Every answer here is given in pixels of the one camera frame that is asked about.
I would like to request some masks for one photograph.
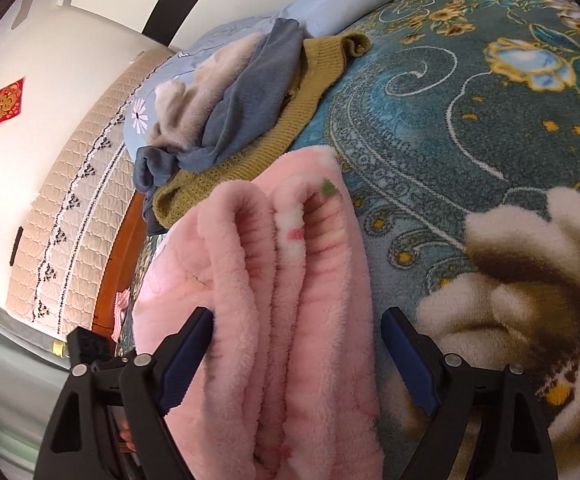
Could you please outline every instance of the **white flower print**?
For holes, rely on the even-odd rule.
[[[135,99],[132,103],[132,128],[139,135],[143,135],[148,129],[148,116],[145,115],[145,99]]]

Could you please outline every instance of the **yellow tag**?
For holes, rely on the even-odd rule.
[[[52,348],[52,352],[54,352],[54,355],[57,355],[58,357],[63,357],[64,350],[65,350],[65,342],[55,340],[54,346]]]

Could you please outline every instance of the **folded pink clothing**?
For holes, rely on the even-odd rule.
[[[334,150],[220,184],[175,224],[134,306],[153,352],[197,305],[210,349],[166,422],[197,480],[379,480],[372,308]]]

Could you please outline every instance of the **light green curtain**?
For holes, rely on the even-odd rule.
[[[69,362],[10,329],[0,324],[0,467],[10,480],[31,480]]]

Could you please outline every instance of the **teal patterned blanket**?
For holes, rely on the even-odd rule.
[[[425,423],[378,333],[382,313],[399,306],[473,365],[522,363],[560,478],[580,479],[579,7],[396,0],[348,30],[366,33],[372,50],[292,149],[336,147],[356,207],[385,478],[399,477]]]

